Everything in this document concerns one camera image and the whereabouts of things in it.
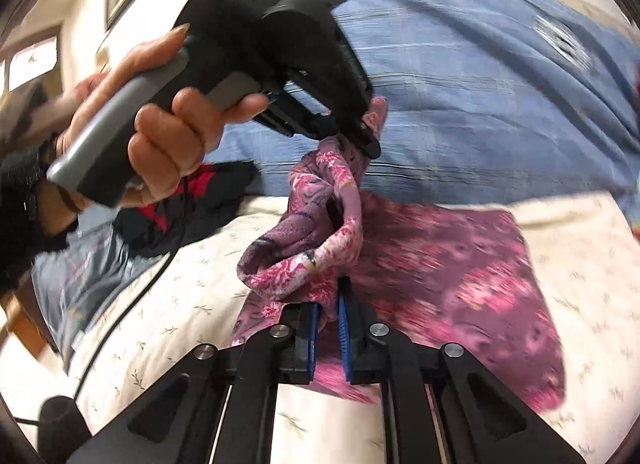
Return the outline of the person's left forearm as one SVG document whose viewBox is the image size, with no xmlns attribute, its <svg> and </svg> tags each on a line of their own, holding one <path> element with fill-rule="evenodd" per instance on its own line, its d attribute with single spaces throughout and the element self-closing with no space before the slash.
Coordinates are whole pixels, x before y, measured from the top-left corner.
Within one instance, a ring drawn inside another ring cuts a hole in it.
<svg viewBox="0 0 640 464">
<path fill-rule="evenodd" d="M 38 197 L 47 170 L 63 151 L 63 134 L 54 132 L 24 148 L 20 138 L 35 121 L 70 122 L 92 92 L 81 83 L 63 95 L 46 98 L 40 83 L 28 83 L 1 104 L 1 292 L 17 287 L 32 260 L 42 252 L 61 250 L 64 235 L 77 225 L 73 219 L 57 233 L 47 232 Z"/>
</svg>

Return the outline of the person's left hand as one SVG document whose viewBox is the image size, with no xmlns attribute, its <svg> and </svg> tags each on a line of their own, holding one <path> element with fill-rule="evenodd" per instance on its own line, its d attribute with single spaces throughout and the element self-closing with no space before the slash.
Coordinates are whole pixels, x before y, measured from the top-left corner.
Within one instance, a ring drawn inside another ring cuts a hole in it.
<svg viewBox="0 0 640 464">
<path fill-rule="evenodd" d="M 104 74 L 73 115 L 70 126 L 56 139 L 56 154 L 70 149 L 80 132 L 126 82 L 174 58 L 188 30 L 183 24 L 157 40 L 134 47 L 117 67 Z M 206 154 L 217 149 L 227 124 L 247 122 L 268 105 L 265 95 L 249 94 L 229 110 L 220 111 L 192 87 L 178 91 L 168 111 L 154 104 L 144 105 L 134 118 L 134 135 L 127 147 L 142 187 L 127 190 L 120 204 L 142 207 L 172 195 L 183 177 L 193 173 Z"/>
</svg>

